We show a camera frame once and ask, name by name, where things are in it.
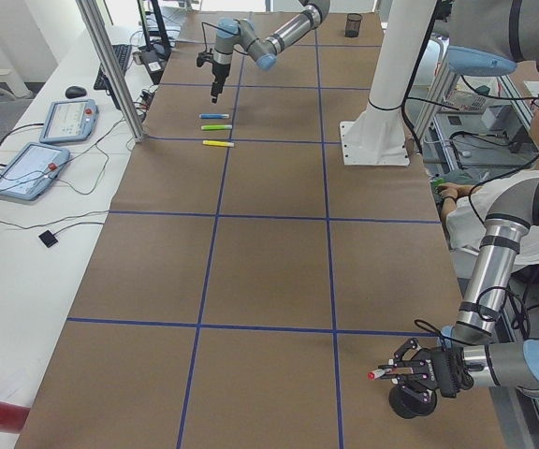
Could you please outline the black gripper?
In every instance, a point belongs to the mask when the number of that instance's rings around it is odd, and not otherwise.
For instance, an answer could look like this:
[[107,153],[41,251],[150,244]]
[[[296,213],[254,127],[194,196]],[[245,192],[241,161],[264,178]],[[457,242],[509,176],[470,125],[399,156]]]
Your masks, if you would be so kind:
[[229,76],[229,65],[213,62],[211,72],[214,76],[214,80],[211,85],[211,102],[217,103],[218,96],[223,92],[226,79]]
[[429,403],[436,390],[444,398],[454,398],[461,390],[473,387],[473,377],[465,366],[461,348],[420,349],[418,339],[410,338],[393,353],[391,365],[394,368],[411,370],[393,380],[402,394],[420,403]]

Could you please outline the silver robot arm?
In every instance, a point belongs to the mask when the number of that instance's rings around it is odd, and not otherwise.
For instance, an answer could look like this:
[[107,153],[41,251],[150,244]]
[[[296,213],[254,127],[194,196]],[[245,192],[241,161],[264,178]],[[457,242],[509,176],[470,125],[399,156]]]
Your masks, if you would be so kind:
[[[448,63],[460,75],[502,76],[523,61],[539,72],[539,1],[458,1],[450,16]],[[430,414],[438,398],[476,385],[510,386],[539,399],[539,340],[495,343],[521,240],[539,226],[539,178],[520,181],[490,207],[485,234],[456,323],[441,345],[406,341],[384,368],[392,408],[403,417]]]
[[262,70],[270,70],[277,56],[291,47],[312,30],[317,29],[327,18],[330,2],[300,1],[303,10],[282,27],[265,38],[261,38],[249,20],[221,19],[216,28],[215,45],[210,51],[202,51],[197,57],[197,66],[211,63],[214,76],[211,85],[211,101],[216,103],[223,92],[229,76],[232,56],[236,46],[240,46]]

